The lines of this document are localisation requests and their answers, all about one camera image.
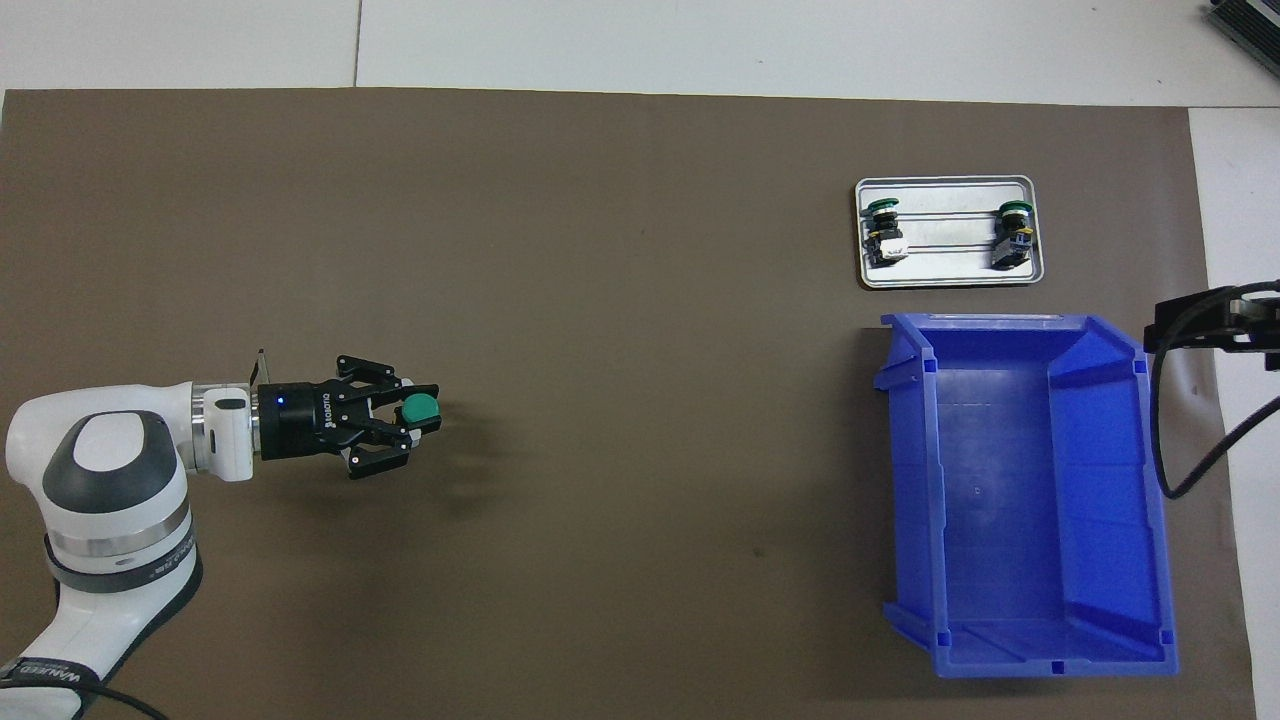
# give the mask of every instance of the white tile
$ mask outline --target white tile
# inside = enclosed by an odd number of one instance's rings
[[[1280,105],[1199,0],[365,0],[362,86]]]
[[[1210,286],[1280,278],[1280,110],[1193,109],[1190,120]],[[1280,373],[1263,372],[1261,355],[1219,352],[1215,361],[1228,428],[1280,396]],[[1261,720],[1280,720],[1277,441],[1280,418],[1272,418],[1228,457]]]
[[[4,0],[0,88],[352,85],[358,0]]]

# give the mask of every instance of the green round object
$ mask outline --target green round object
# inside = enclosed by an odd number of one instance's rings
[[[897,205],[897,197],[882,197],[867,206],[868,213],[874,213],[876,210],[883,210],[884,208],[892,208]]]
[[[439,414],[440,404],[425,392],[406,397],[404,405],[401,406],[401,418],[404,418],[404,421],[410,424],[421,423]]]
[[[1005,213],[1006,210],[1025,210],[1029,214],[1032,211],[1032,204],[1023,202],[1021,200],[1010,200],[1000,206],[1001,213]]]

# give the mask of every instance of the blue bin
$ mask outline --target blue bin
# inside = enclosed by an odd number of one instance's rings
[[[943,678],[1178,673],[1147,356],[1092,315],[886,315],[897,602]]]

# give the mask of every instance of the silver rectangular tray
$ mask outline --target silver rectangular tray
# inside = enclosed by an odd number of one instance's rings
[[[887,268],[873,268],[863,242],[867,223],[860,213],[870,202],[899,199],[899,228],[910,254]],[[1010,200],[1030,202],[1036,242],[1027,263],[1009,270],[991,268],[996,242],[996,210]],[[858,225],[858,269],[870,288],[1030,284],[1044,277],[1036,190],[1024,176],[956,176],[936,178],[867,178],[854,187]]]

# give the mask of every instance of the black ribbed object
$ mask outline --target black ribbed object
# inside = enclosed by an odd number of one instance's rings
[[[1208,22],[1280,76],[1280,0],[1220,0]]]

